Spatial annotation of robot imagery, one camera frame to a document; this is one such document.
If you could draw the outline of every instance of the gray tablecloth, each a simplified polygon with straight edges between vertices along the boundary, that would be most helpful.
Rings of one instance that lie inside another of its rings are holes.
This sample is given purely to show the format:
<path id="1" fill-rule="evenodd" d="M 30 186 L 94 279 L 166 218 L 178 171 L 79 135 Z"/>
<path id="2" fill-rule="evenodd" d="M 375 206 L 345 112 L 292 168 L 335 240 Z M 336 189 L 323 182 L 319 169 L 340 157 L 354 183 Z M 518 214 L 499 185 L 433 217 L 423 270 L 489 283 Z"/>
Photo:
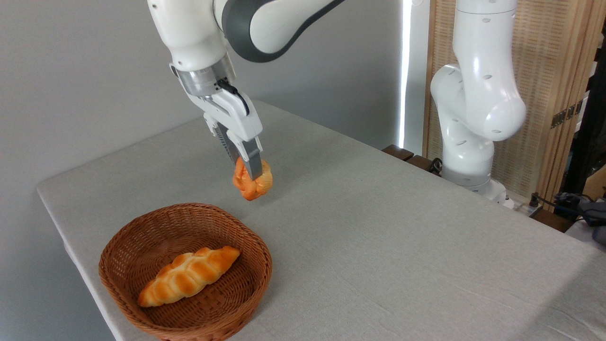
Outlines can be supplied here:
<path id="1" fill-rule="evenodd" d="M 248 202 L 196 120 L 44 181 L 38 191 L 118 340 L 101 251 L 175 203 L 257 232 L 273 277 L 233 340 L 606 340 L 606 255 L 376 149 L 256 103 L 274 188 Z"/>

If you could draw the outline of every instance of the orange bread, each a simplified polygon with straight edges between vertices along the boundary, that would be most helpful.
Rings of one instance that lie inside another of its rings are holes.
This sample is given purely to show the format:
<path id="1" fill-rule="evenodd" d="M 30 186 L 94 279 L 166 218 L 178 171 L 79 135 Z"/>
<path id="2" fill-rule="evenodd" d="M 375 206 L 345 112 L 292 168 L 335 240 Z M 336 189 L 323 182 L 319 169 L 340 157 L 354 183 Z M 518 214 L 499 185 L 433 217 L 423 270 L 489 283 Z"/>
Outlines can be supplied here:
<path id="1" fill-rule="evenodd" d="M 194 296 L 227 272 L 239 255 L 240 251 L 231 246 L 218 250 L 201 248 L 196 253 L 178 255 L 158 272 L 154 280 L 147 283 L 137 304 L 143 307 L 159 306 Z"/>
<path id="2" fill-rule="evenodd" d="M 248 201 L 257 199 L 261 195 L 267 193 L 273 184 L 273 177 L 271 176 L 269 164 L 265 160 L 261 160 L 261 167 L 263 167 L 263 174 L 253 181 L 246 171 L 246 166 L 244 166 L 242 158 L 238 158 L 236 162 L 236 170 L 233 174 L 233 184 Z"/>

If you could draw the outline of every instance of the metal hinge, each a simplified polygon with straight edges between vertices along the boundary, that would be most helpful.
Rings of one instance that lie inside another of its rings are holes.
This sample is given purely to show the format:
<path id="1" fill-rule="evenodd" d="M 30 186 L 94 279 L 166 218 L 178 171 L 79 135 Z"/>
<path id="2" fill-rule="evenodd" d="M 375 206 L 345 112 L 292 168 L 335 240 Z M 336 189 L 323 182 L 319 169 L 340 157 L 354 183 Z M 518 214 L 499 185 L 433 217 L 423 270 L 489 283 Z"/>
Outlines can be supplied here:
<path id="1" fill-rule="evenodd" d="M 555 128 L 555 127 L 559 126 L 560 124 L 564 123 L 565 121 L 568 121 L 571 118 L 573 118 L 574 116 L 578 115 L 579 112 L 581 111 L 582 103 L 583 103 L 583 100 L 580 100 L 577 104 L 553 115 L 553 118 L 551 119 L 551 128 Z"/>

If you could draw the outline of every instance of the pastry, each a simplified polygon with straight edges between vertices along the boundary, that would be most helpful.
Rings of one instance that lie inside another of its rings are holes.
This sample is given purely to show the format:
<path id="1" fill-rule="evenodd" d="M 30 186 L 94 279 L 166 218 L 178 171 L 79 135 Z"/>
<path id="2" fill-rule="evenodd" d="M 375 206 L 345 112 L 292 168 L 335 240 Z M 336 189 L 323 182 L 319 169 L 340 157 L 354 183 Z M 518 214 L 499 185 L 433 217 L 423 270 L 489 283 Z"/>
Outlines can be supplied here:
<path id="1" fill-rule="evenodd" d="M 147 283 L 137 304 L 160 306 L 194 296 L 227 272 L 239 255 L 240 251 L 231 246 L 218 250 L 201 248 L 195 253 L 181 254 Z"/>
<path id="2" fill-rule="evenodd" d="M 233 184 L 248 201 L 257 199 L 261 195 L 267 193 L 273 184 L 271 168 L 267 161 L 261 160 L 261 167 L 263 168 L 263 174 L 253 181 L 246 171 L 246 166 L 244 165 L 242 158 L 238 158 L 236 162 L 236 170 L 233 174 Z"/>

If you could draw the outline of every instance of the wicker basket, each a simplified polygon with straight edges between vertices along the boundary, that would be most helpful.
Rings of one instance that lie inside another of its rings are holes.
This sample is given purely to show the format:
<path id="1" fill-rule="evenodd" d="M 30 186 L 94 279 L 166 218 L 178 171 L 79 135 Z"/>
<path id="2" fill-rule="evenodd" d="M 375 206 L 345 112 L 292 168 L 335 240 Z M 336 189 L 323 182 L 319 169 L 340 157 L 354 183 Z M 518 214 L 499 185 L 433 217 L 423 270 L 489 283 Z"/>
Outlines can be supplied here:
<path id="1" fill-rule="evenodd" d="M 217 282 L 175 303 L 137 305 L 141 289 L 177 255 L 225 245 L 242 253 Z M 222 209 L 176 204 L 124 226 L 103 250 L 99 275 L 139 329 L 171 341 L 225 340 L 252 318 L 269 284 L 271 256 L 258 235 Z"/>

